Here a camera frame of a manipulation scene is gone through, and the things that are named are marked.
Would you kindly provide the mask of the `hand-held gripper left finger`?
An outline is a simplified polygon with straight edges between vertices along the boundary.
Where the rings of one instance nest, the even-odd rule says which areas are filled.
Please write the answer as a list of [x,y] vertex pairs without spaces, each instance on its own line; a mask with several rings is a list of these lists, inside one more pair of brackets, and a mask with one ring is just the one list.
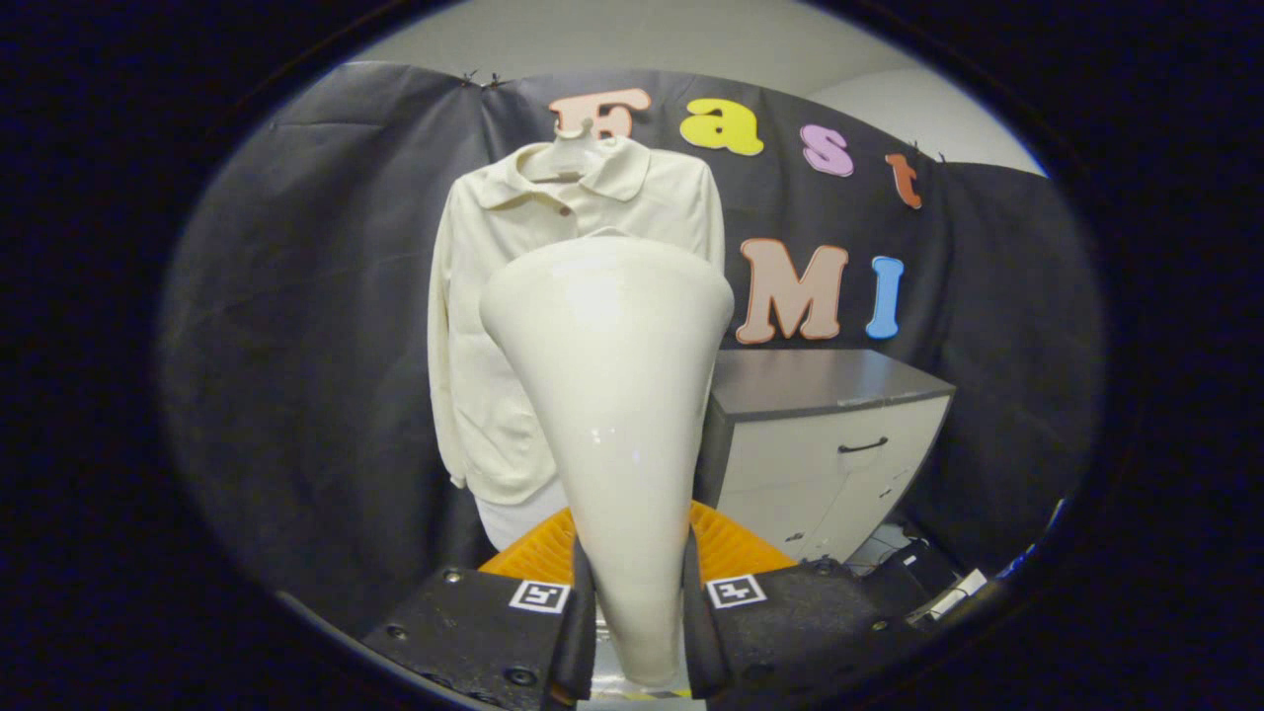
[[480,568],[423,579],[362,643],[459,707],[573,707],[592,696],[597,593],[573,512]]

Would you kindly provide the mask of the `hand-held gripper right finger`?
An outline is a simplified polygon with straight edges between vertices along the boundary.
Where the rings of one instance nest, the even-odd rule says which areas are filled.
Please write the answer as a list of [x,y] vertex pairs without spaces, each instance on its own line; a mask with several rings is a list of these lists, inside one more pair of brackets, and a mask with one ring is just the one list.
[[793,560],[691,504],[683,648],[708,702],[856,702],[908,671],[929,634],[834,560]]

